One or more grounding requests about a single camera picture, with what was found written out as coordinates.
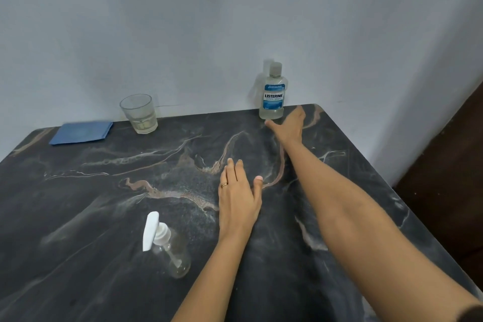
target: folded cloth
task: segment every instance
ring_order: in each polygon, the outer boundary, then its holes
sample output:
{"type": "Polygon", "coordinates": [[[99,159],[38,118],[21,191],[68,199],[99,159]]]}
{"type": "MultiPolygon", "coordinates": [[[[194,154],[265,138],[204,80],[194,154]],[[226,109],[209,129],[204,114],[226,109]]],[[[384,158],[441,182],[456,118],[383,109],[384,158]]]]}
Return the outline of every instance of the folded cloth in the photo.
{"type": "Polygon", "coordinates": [[[104,139],[111,126],[112,121],[63,124],[49,144],[83,143],[85,141],[104,139]]]}

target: table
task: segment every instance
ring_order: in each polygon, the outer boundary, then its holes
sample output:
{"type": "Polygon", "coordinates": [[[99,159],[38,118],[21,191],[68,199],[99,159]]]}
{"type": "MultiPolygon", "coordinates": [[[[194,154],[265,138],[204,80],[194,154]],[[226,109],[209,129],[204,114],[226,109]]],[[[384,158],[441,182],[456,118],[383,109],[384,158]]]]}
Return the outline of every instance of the table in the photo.
{"type": "MultiPolygon", "coordinates": [[[[286,108],[286,114],[293,107],[286,108]]],[[[403,234],[474,295],[477,287],[317,105],[303,142],[351,179],[403,234]]],[[[50,146],[32,132],[0,164],[0,321],[170,321],[213,251],[226,159],[265,179],[227,321],[373,321],[327,250],[294,170],[257,110],[159,119],[137,135],[114,123],[102,141],[50,146]],[[183,233],[190,272],[173,279],[142,252],[146,216],[183,233]]]]}

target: person's left hand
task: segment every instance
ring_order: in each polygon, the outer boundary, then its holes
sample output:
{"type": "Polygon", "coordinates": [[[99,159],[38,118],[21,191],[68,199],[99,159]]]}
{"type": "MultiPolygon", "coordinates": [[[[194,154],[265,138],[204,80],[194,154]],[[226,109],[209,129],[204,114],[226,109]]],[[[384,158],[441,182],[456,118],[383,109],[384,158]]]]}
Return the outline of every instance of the person's left hand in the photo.
{"type": "Polygon", "coordinates": [[[231,158],[220,176],[218,186],[220,206],[220,236],[218,241],[228,237],[248,241],[253,225],[262,206],[262,176],[253,180],[253,191],[246,178],[243,162],[234,165],[231,158]]]}

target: forearm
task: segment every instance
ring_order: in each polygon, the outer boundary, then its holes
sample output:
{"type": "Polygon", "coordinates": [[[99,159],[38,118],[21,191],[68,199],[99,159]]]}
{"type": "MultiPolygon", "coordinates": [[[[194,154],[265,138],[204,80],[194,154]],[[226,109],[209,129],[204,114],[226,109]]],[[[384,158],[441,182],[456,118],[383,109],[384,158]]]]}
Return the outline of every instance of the forearm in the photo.
{"type": "Polygon", "coordinates": [[[418,251],[365,191],[301,142],[284,147],[330,251],[380,318],[450,321],[478,303],[418,251]]]}
{"type": "Polygon", "coordinates": [[[226,238],[218,242],[172,322],[222,322],[225,319],[247,239],[226,238]]]}

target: clear pump bottle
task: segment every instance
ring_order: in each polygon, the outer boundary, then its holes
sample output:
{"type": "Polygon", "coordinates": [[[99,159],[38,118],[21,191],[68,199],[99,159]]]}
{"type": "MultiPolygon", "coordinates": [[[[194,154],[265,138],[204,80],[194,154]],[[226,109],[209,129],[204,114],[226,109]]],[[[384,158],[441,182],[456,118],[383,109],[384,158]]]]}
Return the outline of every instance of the clear pump bottle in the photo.
{"type": "Polygon", "coordinates": [[[281,75],[281,63],[270,64],[269,76],[265,79],[263,98],[258,115],[262,119],[276,119],[284,115],[285,92],[287,79],[281,75]]]}
{"type": "Polygon", "coordinates": [[[175,278],[186,275],[191,266],[191,257],[186,249],[187,241],[174,229],[159,222],[159,213],[152,211],[146,219],[142,236],[142,250],[152,250],[169,274],[175,278]]]}

